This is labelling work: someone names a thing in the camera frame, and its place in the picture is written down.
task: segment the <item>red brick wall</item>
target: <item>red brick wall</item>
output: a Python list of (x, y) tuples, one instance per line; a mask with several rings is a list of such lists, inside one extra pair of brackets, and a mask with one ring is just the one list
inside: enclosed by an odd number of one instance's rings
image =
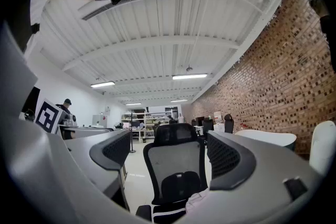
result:
[(309, 153), (314, 127), (336, 117), (336, 75), (319, 18), (308, 0), (283, 0), (240, 63), (191, 106), (184, 116), (221, 111), (250, 129), (293, 133), (296, 151)]

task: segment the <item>floor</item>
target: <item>floor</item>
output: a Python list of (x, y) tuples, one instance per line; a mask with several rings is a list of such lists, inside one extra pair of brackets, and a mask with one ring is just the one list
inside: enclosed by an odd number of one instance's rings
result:
[[(135, 214), (140, 205), (150, 205), (154, 198), (154, 191), (151, 177), (149, 175), (145, 160), (143, 158), (143, 148), (151, 143), (139, 143), (133, 140), (135, 153), (130, 153), (125, 161), (126, 171), (128, 172), (124, 186), (124, 193), (132, 214)], [(205, 150), (205, 175), (208, 186), (211, 181), (211, 164)]]

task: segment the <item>ceiling lamp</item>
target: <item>ceiling lamp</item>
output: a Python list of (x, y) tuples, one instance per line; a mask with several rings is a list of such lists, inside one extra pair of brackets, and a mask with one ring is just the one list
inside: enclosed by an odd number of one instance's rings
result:
[(99, 88), (99, 87), (105, 87), (105, 86), (111, 86), (111, 85), (115, 85), (115, 83), (113, 81), (106, 81), (106, 82), (101, 82), (97, 84), (92, 84), (91, 87)]
[(207, 74), (194, 74), (194, 75), (177, 75), (173, 76), (173, 80), (175, 79), (199, 79), (205, 78)]
[(170, 102), (171, 102), (171, 103), (174, 103), (174, 102), (183, 102), (183, 101), (188, 101), (188, 99), (174, 100), (174, 101), (170, 101)]

